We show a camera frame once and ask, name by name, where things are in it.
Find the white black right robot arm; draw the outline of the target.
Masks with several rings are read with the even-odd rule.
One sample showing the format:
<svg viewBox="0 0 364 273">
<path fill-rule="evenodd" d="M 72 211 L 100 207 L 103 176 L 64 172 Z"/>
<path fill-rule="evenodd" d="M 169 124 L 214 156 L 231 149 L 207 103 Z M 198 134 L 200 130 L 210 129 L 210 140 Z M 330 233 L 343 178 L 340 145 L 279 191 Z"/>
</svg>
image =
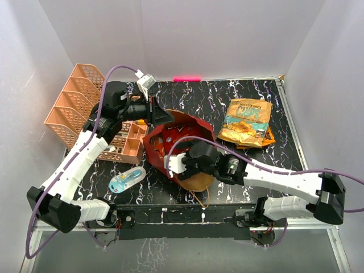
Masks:
<svg viewBox="0 0 364 273">
<path fill-rule="evenodd" d="M 169 166 L 181 181 L 204 173 L 225 184 L 286 193 L 280 198 L 258 198 L 254 211 L 245 217 L 252 226 L 290 217 L 314 217 L 331 225 L 344 221 L 346 189 L 338 175 L 329 171 L 297 174 L 256 160 L 248 163 L 238 154 L 223 154 L 203 141 L 171 160 Z"/>
</svg>

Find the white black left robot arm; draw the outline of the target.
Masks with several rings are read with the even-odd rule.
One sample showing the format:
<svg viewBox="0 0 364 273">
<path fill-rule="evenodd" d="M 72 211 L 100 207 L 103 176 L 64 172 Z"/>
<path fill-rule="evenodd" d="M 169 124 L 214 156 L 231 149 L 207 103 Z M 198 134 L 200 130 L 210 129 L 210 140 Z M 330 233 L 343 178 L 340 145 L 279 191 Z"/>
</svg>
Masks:
<svg viewBox="0 0 364 273">
<path fill-rule="evenodd" d="M 106 227 L 116 223 L 118 214 L 111 202 L 102 198 L 76 202 L 73 196 L 93 162 L 121 131 L 122 122 L 144 119 L 148 125 L 159 126 L 174 120 L 159 106 L 155 95 L 148 93 L 154 82 L 137 82 L 141 95 L 137 100 L 131 99 L 123 82 L 103 84 L 100 102 L 92 109 L 69 154 L 40 187 L 28 190 L 26 197 L 32 209 L 28 231 L 35 220 L 63 233 L 80 222 L 97 220 Z"/>
</svg>

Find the gold teal kettle chips bag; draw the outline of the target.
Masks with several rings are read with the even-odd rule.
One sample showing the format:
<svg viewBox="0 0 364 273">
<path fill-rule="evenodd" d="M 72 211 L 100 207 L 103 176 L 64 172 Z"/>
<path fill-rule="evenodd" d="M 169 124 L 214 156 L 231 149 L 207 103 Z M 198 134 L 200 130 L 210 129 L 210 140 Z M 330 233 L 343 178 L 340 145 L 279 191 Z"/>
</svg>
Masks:
<svg viewBox="0 0 364 273">
<path fill-rule="evenodd" d="M 252 98 L 232 99 L 218 138 L 249 148 L 260 148 L 271 118 L 272 103 Z"/>
</svg>

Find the orange honey dijon chip bag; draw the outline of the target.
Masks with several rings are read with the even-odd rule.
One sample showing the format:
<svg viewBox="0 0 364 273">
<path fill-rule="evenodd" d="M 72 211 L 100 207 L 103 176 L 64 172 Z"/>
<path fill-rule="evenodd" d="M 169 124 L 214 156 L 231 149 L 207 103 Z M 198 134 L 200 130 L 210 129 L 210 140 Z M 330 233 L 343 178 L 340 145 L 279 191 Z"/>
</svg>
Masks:
<svg viewBox="0 0 364 273">
<path fill-rule="evenodd" d="M 259 148 L 271 145 L 276 143 L 275 137 L 271 131 L 270 126 L 267 128 L 266 134 L 263 138 L 262 141 L 262 145 L 259 146 Z M 243 150 L 243 149 L 248 149 L 248 148 L 258 148 L 258 146 L 241 146 L 241 145 L 237 145 L 237 149 Z"/>
</svg>

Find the red brown paper bag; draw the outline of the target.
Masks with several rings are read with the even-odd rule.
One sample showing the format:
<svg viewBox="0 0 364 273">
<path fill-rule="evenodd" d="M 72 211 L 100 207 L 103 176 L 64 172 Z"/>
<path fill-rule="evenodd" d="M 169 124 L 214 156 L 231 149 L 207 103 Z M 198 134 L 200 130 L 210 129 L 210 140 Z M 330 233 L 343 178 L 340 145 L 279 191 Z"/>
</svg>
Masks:
<svg viewBox="0 0 364 273">
<path fill-rule="evenodd" d="M 202 134 L 204 135 L 202 138 L 214 141 L 213 128 L 211 124 L 207 121 L 175 109 L 167 109 L 166 111 L 174 116 L 174 121 L 171 123 L 166 123 L 164 125 L 176 126 L 179 124 L 196 123 L 201 127 Z M 201 206 L 205 208 L 208 207 L 209 205 L 204 205 L 201 200 L 196 196 L 196 194 L 204 191 L 209 191 L 209 187 L 213 182 L 213 178 L 211 176 L 200 173 L 185 180 L 179 179 L 177 175 L 174 175 L 174 177 L 172 178 L 167 177 L 167 171 L 164 168 L 163 161 L 159 159 L 156 151 L 150 144 L 151 137 L 156 135 L 157 133 L 160 133 L 164 125 L 156 126 L 154 129 L 152 129 L 150 133 L 143 137 L 143 145 L 146 152 L 147 161 L 158 170 L 158 173 L 163 178 L 169 180 L 174 185 L 181 186 L 183 189 L 188 191 Z M 192 136 L 184 136 L 180 138 L 177 142 L 175 142 L 169 152 L 172 152 L 172 155 L 178 155 L 180 153 L 188 152 L 192 147 L 193 139 L 191 137 Z"/>
</svg>

